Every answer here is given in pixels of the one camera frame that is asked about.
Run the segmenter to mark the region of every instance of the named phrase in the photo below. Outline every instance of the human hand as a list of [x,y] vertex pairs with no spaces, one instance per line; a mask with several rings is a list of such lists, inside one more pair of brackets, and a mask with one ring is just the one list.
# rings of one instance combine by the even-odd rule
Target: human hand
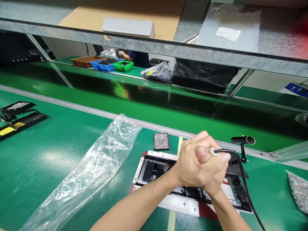
[[118,55],[119,55],[119,57],[124,57],[124,51],[118,51]]
[[[221,153],[218,156],[211,157],[206,149],[208,147],[220,148],[205,131],[183,141],[179,159],[171,169],[175,173],[178,186],[205,186],[207,190],[210,189],[208,186],[216,186],[216,184],[220,187],[223,181],[222,178],[219,183],[220,177],[221,175],[225,176],[231,156],[229,153]],[[200,148],[203,148],[204,153],[197,152],[197,149],[200,150]]]

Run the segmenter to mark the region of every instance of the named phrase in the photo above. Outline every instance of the worker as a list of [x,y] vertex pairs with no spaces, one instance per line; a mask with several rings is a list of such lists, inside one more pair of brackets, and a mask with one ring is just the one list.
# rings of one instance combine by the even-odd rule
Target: worker
[[202,186],[212,200],[224,231],[252,231],[221,188],[230,154],[211,157],[208,147],[221,149],[206,131],[183,141],[179,159],[169,171],[120,200],[90,231],[139,230],[159,203],[180,186]]
[[133,62],[134,66],[137,67],[143,67],[143,68],[149,68],[149,54],[139,51],[130,51],[127,54],[125,54],[124,51],[118,51],[119,57],[123,57],[125,60],[129,62]]

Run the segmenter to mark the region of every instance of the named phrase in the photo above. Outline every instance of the power cord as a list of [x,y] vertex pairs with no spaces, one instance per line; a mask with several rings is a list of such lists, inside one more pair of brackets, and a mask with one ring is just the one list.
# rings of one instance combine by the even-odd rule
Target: power cord
[[87,54],[89,56],[89,48],[88,48],[88,45],[86,44],[86,48],[87,48]]
[[242,164],[242,161],[241,161],[241,158],[240,156],[238,155],[238,153],[236,151],[233,151],[233,150],[230,150],[230,149],[219,149],[219,150],[215,150],[214,153],[219,153],[219,152],[228,152],[228,153],[233,153],[237,160],[238,160],[238,164],[240,165],[240,171],[241,171],[241,175],[242,175],[242,179],[243,179],[243,183],[244,183],[244,188],[245,188],[245,191],[246,191],[246,195],[247,195],[247,198],[248,198],[248,201],[250,203],[250,207],[252,209],[252,211],[254,212],[254,215],[256,216],[256,219],[258,220],[261,228],[263,231],[266,231],[253,204],[252,204],[252,201],[251,201],[251,198],[250,198],[250,194],[249,194],[249,191],[248,191],[248,187],[247,187],[247,183],[246,183],[246,178],[245,178],[245,173],[244,173],[244,168],[243,168],[243,164]]

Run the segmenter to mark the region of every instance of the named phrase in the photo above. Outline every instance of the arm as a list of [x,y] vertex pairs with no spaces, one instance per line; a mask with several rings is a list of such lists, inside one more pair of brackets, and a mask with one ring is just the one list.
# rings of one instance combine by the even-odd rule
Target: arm
[[174,179],[174,170],[170,169],[155,181],[132,192],[102,216],[90,231],[141,229],[159,203],[178,187],[179,183]]
[[124,51],[119,51],[118,54],[120,57],[123,57],[125,60],[129,62],[134,62],[134,59],[130,57],[129,55],[125,54]]
[[222,189],[209,196],[223,231],[252,231],[241,215],[237,213]]

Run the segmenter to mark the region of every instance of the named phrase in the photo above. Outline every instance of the white label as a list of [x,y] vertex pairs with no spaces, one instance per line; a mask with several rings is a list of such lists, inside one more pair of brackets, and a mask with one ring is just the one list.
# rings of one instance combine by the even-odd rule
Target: white label
[[235,200],[233,191],[230,185],[224,184],[224,192],[229,200]]
[[241,32],[241,30],[233,30],[227,27],[219,27],[215,35],[222,36],[225,39],[236,42]]

